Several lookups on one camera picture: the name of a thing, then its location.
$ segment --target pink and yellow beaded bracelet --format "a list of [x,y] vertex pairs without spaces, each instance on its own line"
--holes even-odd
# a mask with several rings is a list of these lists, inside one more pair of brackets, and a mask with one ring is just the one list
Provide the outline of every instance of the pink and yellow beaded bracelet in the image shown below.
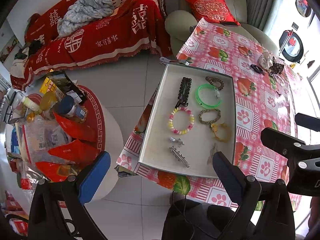
[[[187,113],[189,114],[189,116],[190,116],[190,119],[189,119],[189,120],[190,120],[190,124],[188,125],[187,129],[185,129],[185,130],[183,130],[183,131],[178,131],[177,129],[175,129],[175,128],[173,127],[173,124],[172,124],[172,120],[173,120],[174,114],[175,114],[176,112],[178,112],[178,111],[185,111],[185,112],[187,112]],[[189,109],[186,108],[186,107],[178,107],[178,108],[175,108],[175,109],[171,112],[171,114],[170,114],[170,116],[169,116],[168,125],[169,125],[170,130],[171,130],[173,133],[175,133],[175,134],[186,134],[187,132],[189,132],[189,131],[192,129],[194,123],[195,123],[195,118],[193,117],[193,114],[192,114],[191,110],[189,110]]]

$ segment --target red blanket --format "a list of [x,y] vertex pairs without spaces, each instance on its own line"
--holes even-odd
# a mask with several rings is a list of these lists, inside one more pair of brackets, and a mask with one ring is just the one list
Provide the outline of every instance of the red blanket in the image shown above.
[[69,37],[51,41],[58,36],[56,22],[51,26],[52,12],[56,10],[63,17],[75,1],[62,0],[28,29],[26,41],[40,39],[46,46],[29,57],[24,78],[11,76],[14,88],[25,90],[36,75],[50,69],[90,67],[133,56],[141,49],[165,57],[172,54],[159,0],[114,0],[120,4],[115,15],[92,22]]

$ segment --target black hair clip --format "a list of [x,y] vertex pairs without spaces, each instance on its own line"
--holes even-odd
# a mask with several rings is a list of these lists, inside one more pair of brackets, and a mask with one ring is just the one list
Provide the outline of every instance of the black hair clip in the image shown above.
[[188,97],[189,97],[190,88],[191,88],[191,81],[192,81],[191,78],[183,77],[180,85],[178,102],[175,108],[179,107],[180,105],[188,106]]

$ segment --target yellow bracelet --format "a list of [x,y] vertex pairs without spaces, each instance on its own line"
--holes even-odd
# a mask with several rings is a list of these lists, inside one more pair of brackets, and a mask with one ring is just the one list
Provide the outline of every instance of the yellow bracelet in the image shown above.
[[[224,139],[219,138],[219,136],[217,136],[217,131],[218,131],[218,126],[221,128],[224,128],[227,131],[227,137]],[[228,142],[231,138],[231,129],[225,124],[211,124],[211,130],[214,133],[215,138],[219,141],[219,142]]]

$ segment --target pink checkered tablecloth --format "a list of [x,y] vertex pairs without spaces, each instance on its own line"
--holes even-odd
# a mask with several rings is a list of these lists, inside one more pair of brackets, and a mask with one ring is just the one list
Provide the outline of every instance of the pink checkered tablecloth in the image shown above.
[[[236,95],[234,165],[238,165],[245,175],[253,175],[260,181],[275,182],[278,178],[287,181],[287,159],[264,147],[260,133],[265,127],[272,127],[297,137],[297,126],[293,119],[294,94],[289,84],[298,84],[300,80],[287,65],[281,75],[282,84],[275,82],[269,75],[255,73],[250,65],[258,65],[258,58],[264,51],[254,41],[202,19],[177,58],[187,60],[193,67],[233,77]],[[125,144],[117,164],[169,189],[183,188],[182,192],[193,198],[237,207],[237,204],[231,202],[219,179],[176,175],[138,163],[155,96],[156,92]],[[301,196],[290,194],[290,199],[293,210],[296,210]]]

